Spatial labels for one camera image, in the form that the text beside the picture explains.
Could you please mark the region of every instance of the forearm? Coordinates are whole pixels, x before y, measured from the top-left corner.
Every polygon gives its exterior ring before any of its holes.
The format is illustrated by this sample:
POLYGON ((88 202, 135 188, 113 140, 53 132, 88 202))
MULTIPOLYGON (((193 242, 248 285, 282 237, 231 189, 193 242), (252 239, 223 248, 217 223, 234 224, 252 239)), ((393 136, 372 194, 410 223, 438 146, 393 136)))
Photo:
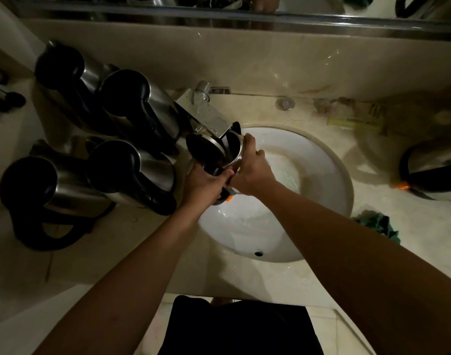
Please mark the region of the forearm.
POLYGON ((262 189, 257 197, 379 354, 451 352, 451 279, 275 181, 262 189))
POLYGON ((200 213, 179 208, 63 317, 35 354, 132 354, 200 213))

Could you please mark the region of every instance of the tiled floor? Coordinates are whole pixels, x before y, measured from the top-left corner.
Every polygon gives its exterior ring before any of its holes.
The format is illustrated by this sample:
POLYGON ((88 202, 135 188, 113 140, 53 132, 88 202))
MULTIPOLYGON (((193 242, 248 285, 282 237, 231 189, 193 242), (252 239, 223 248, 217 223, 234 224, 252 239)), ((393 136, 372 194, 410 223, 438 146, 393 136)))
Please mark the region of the tiled floor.
MULTIPOLYGON (((170 317, 175 294, 165 294, 135 355, 157 355, 170 317)), ((369 355, 370 352, 332 309, 306 307, 325 355, 369 355)))

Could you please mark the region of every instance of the metal trim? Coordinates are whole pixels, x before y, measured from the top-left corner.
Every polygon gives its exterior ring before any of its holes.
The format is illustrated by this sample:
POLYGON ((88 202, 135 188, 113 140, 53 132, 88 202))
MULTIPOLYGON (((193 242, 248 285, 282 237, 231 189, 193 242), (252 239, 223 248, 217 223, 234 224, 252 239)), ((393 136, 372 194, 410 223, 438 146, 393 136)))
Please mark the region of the metal trim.
POLYGON ((294 15, 190 7, 93 4, 70 1, 0 0, 20 18, 122 22, 307 34, 451 41, 451 22, 367 18, 349 15, 294 15))

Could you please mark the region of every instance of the hand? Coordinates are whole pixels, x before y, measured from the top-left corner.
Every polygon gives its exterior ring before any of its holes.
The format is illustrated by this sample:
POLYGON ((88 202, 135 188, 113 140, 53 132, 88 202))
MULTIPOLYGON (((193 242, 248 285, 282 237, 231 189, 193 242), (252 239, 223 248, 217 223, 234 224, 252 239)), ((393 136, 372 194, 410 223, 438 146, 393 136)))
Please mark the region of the hand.
POLYGON ((275 12, 280 5, 280 0, 247 0, 252 5, 253 11, 275 12))
POLYGON ((267 184, 276 182, 276 179, 265 160, 265 151, 263 149, 256 151, 255 138, 247 133, 245 142, 240 170, 231 179, 230 186, 245 195, 257 196, 267 184))
POLYGON ((197 210, 199 215, 203 214, 219 198, 222 187, 233 175, 233 170, 226 169, 214 177, 195 163, 185 179, 181 207, 192 208, 197 210))

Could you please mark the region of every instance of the backsplash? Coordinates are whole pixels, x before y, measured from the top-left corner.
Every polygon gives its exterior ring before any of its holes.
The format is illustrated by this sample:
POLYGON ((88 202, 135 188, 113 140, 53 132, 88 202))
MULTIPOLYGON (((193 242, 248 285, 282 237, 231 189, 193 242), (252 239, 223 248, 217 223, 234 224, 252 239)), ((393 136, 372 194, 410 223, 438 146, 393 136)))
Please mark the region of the backsplash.
POLYGON ((234 94, 375 100, 451 84, 451 42, 270 31, 22 20, 105 63, 141 71, 164 89, 201 79, 234 94))

